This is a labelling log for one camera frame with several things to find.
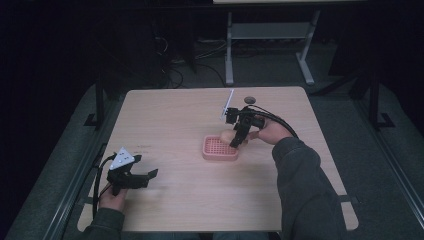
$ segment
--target wooden table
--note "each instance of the wooden table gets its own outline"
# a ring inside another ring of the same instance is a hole
[[[125,147],[142,154],[133,174],[158,168],[146,189],[130,190],[124,231],[279,231],[281,206],[272,146],[253,140],[236,161],[202,157],[206,135],[219,135],[232,125],[220,115],[229,89],[140,90],[127,94],[105,157]],[[242,108],[246,96],[284,118],[322,158],[322,168],[339,195],[346,195],[324,136],[300,87],[236,88],[230,106]],[[100,189],[106,184],[108,165]],[[342,203],[347,228],[358,220],[350,202]],[[86,204],[78,223],[91,223]]]

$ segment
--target floor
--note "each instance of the floor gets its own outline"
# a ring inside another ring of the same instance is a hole
[[[225,87],[223,52],[216,50],[220,43],[197,45],[196,73],[175,59],[171,68],[165,69],[170,77],[165,87]],[[314,43],[307,62],[316,84],[306,85],[294,55],[302,44],[239,42],[233,60],[234,87],[301,86],[312,93],[340,78],[327,74],[337,45]],[[213,54],[202,54],[209,51]],[[417,195],[423,198],[424,139],[403,113],[393,93],[384,86],[381,87],[380,111],[388,113],[396,127],[375,131],[367,120],[368,96],[359,101],[350,99],[350,86],[344,85],[326,96],[310,97],[345,188],[355,199],[354,209],[360,225],[348,232],[347,239],[424,239],[423,226],[406,200],[391,161],[394,158],[399,163]],[[78,234],[80,200],[86,196],[94,177],[90,168],[78,171],[82,169],[82,162],[94,162],[107,144],[124,97],[105,99],[106,119],[96,131],[95,127],[84,126],[87,116],[95,112],[94,86],[87,89],[7,239],[71,239]],[[72,188],[70,183],[80,183],[81,187]],[[71,208],[67,208],[66,197],[70,191],[80,195]],[[123,239],[140,239],[140,236],[124,233]]]

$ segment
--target pink basket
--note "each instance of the pink basket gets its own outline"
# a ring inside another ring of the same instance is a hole
[[[206,160],[234,161],[238,150],[219,140],[219,136],[206,136],[203,141],[203,158]]]

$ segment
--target gray carpet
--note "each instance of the gray carpet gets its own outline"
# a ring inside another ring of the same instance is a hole
[[[294,44],[278,51],[267,51],[266,54],[255,52],[256,56],[253,57],[236,56],[235,87],[295,85],[313,92],[336,79],[327,76],[335,45],[312,46],[307,60],[312,75],[316,77],[317,83],[314,86],[307,86],[303,81],[294,56],[298,48],[299,45]],[[197,62],[207,64],[225,76],[222,57],[199,59]],[[222,87],[217,73],[208,67],[198,66],[196,74],[184,64],[173,68],[184,76],[182,88]],[[180,75],[171,71],[170,76],[175,86],[180,81]],[[348,89],[349,85],[346,85],[326,97],[310,98],[346,190],[350,197],[358,200],[354,209],[360,225],[348,233],[348,239],[424,239],[424,231],[375,140],[374,130],[358,108],[366,104],[367,99],[361,102],[350,100],[347,97]],[[82,160],[94,161],[95,153],[103,143],[107,143],[122,99],[106,101],[108,119],[100,131],[83,126],[88,114],[95,111],[94,100],[92,87],[81,99],[7,239],[42,239],[51,226],[51,219],[64,191],[69,187],[76,166]],[[387,112],[392,118],[396,128],[382,129],[378,134],[386,139],[418,194],[423,196],[424,187],[420,180],[424,170],[423,137],[402,112],[393,94],[385,88],[381,91],[380,106],[381,111]],[[81,189],[82,195],[88,191],[92,179],[93,174],[88,174]],[[80,211],[80,204],[76,202],[70,218],[62,219],[66,226],[64,239],[71,239],[77,234],[76,222]],[[137,234],[127,233],[123,238],[136,239]]]

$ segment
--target metal stand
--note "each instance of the metal stand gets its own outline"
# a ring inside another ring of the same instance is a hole
[[[362,99],[368,89],[370,90],[368,119],[371,125],[377,131],[382,127],[395,127],[393,121],[390,119],[387,113],[381,113],[381,117],[384,120],[383,122],[379,122],[378,120],[380,81],[377,73],[375,71],[371,71],[369,68],[359,68],[348,76],[334,82],[333,84],[330,84],[329,86],[317,92],[309,94],[309,96],[323,96],[352,80],[355,80],[353,87],[349,91],[349,95],[352,99]]]
[[[105,116],[105,106],[103,102],[103,87],[101,84],[100,77],[96,82],[96,114],[89,114],[85,120],[84,126],[95,126],[96,131],[102,126]]]
[[[314,79],[306,63],[306,55],[314,36],[320,11],[315,11],[311,22],[296,23],[233,23],[232,13],[228,13],[227,54],[225,56],[226,84],[234,84],[233,62],[231,58],[232,39],[305,39],[302,52],[296,53],[297,61],[308,85],[313,85]]]

